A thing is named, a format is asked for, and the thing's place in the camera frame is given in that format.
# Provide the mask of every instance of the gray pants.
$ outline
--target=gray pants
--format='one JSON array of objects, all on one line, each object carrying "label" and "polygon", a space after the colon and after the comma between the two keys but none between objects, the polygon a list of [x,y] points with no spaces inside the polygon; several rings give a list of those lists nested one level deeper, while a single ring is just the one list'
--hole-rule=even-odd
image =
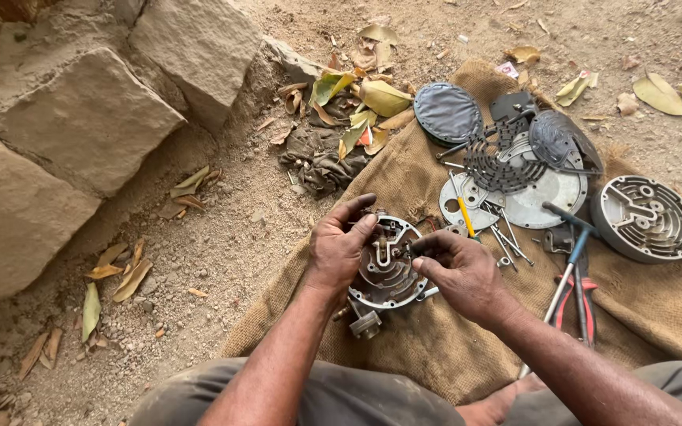
[{"label": "gray pants", "polygon": [[[225,389],[246,358],[204,362],[173,376],[141,402],[129,426],[194,426]],[[634,372],[682,401],[682,361],[663,362]],[[465,422],[435,393],[410,379],[316,361],[299,402],[302,425],[458,425]],[[519,395],[504,424],[579,425],[549,390]]]}]

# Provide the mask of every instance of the man's left hand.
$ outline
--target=man's left hand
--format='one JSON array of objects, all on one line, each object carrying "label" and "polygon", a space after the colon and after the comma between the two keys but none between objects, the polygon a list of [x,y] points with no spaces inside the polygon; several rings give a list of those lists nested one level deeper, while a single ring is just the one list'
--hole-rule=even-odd
[{"label": "man's left hand", "polygon": [[348,233],[344,233],[343,226],[375,200],[373,193],[359,196],[339,204],[317,222],[309,240],[312,259],[307,267],[308,287],[334,298],[346,294],[362,262],[362,246],[373,234],[378,218],[366,215]]}]

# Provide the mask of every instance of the red plier handle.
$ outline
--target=red plier handle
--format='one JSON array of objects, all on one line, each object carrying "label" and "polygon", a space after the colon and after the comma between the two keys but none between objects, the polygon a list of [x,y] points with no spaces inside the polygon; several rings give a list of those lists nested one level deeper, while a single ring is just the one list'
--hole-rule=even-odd
[{"label": "red plier handle", "polygon": [[[599,288],[599,286],[594,283],[589,277],[581,278],[581,285],[583,286],[583,306],[586,308],[586,328],[588,329],[588,345],[593,347],[595,343],[596,336],[596,316],[593,314],[593,300],[591,299],[591,294],[593,290]],[[564,286],[562,295],[559,297],[559,302],[554,309],[552,314],[552,319],[549,324],[558,330],[562,329],[562,316],[564,315],[564,303],[568,301],[568,298],[573,294],[573,288],[575,287],[573,278],[568,279],[568,285]]]}]

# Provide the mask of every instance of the burlap sack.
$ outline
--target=burlap sack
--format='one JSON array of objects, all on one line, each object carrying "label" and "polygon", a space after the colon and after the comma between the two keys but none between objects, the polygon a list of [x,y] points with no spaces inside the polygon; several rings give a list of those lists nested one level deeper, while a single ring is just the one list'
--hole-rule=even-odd
[{"label": "burlap sack", "polygon": [[[480,103],[487,123],[489,102],[517,90],[513,79],[484,62],[464,63],[452,82]],[[376,207],[400,218],[411,219],[413,210],[439,215],[439,193],[448,179],[446,168],[434,159],[439,150],[413,121],[362,171],[340,201],[374,192]],[[620,159],[609,159],[606,176],[599,183],[621,174],[638,172]],[[564,258],[545,253],[530,241],[543,231],[515,229],[521,247],[536,265],[519,260],[520,272],[508,267],[504,279],[513,294],[541,318]],[[497,258],[503,256],[492,236],[482,237]],[[596,351],[627,368],[682,359],[682,262],[640,265],[598,240],[589,241],[590,276],[600,286],[593,294],[598,316]],[[308,237],[232,330],[223,357],[248,355],[256,347],[290,303],[307,261]],[[564,316],[565,331],[578,336],[574,303],[567,304]],[[352,315],[329,324],[317,358],[404,374],[453,404],[484,398],[514,381],[519,372],[521,361],[512,351],[493,334],[457,315],[440,295],[385,312],[381,318],[383,331],[372,340],[352,337],[347,327]]]}]

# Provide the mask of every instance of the sandy ground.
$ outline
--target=sandy ground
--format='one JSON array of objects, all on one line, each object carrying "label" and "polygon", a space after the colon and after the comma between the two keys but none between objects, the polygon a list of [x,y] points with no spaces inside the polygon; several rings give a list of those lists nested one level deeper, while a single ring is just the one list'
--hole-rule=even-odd
[{"label": "sandy ground", "polygon": [[[670,82],[682,81],[682,23],[675,6],[664,1],[530,0],[502,14],[512,2],[498,2],[239,0],[236,4],[266,34],[322,63],[331,52],[349,54],[355,28],[364,26],[366,19],[390,15],[391,26],[401,38],[392,58],[393,76],[417,87],[445,80],[469,57],[503,63],[502,50],[525,44],[543,49],[542,61],[529,70],[547,93],[556,92],[582,68],[601,72],[600,87],[588,90],[568,112],[589,129],[597,145],[628,147],[627,158],[644,173],[682,189],[682,118],[645,105],[641,107],[644,118],[620,118],[615,108],[617,94],[629,91],[631,79],[645,69]],[[541,30],[538,19],[551,36]],[[521,30],[510,29],[510,23]],[[459,34],[469,38],[467,45],[457,40]],[[339,49],[331,46],[331,35]],[[431,42],[435,46],[428,49]],[[436,59],[445,49],[451,53]],[[643,65],[622,71],[624,54],[640,54]],[[138,196],[131,190],[123,194],[142,201],[130,208],[118,202],[127,210],[124,224],[104,232],[115,234],[114,242],[130,244],[145,237],[146,253],[154,262],[150,277],[157,285],[153,290],[149,282],[143,285],[137,295],[146,300],[117,305],[110,302],[117,279],[100,282],[101,329],[111,340],[108,348],[80,359],[84,354],[81,334],[73,328],[86,283],[81,273],[90,269],[96,254],[80,260],[59,258],[38,283],[0,303],[0,388],[17,396],[14,417],[23,424],[118,424],[132,414],[148,388],[186,366],[216,357],[232,325],[269,282],[284,256],[339,196],[336,193],[318,202],[289,189],[287,172],[277,162],[279,149],[268,142],[287,120],[282,107],[270,100],[270,90],[285,80],[269,70],[264,58],[259,61],[247,82],[259,89],[241,99],[249,107],[237,111],[222,134],[212,140],[193,129],[180,138],[181,143],[210,146],[201,158],[182,164],[174,156],[153,155],[153,164],[169,159],[176,168],[154,174],[149,171],[152,166],[145,166],[142,177],[130,186],[146,188],[147,194]],[[586,114],[610,116],[606,121],[610,128],[591,129],[580,119]],[[254,132],[267,116],[279,121],[265,132]],[[190,213],[183,220],[157,219],[152,213],[165,199],[166,190],[185,177],[184,170],[201,167],[202,160],[222,168],[225,176],[203,189],[206,211]],[[258,209],[264,212],[264,222],[251,220]],[[85,232],[81,239],[90,246]],[[191,295],[187,292],[191,287],[208,296]],[[143,302],[152,303],[153,310],[146,312]],[[154,336],[159,323],[166,328],[161,339]],[[13,374],[20,359],[39,333],[54,326],[66,331],[56,368],[49,371],[38,364],[20,383]]]}]

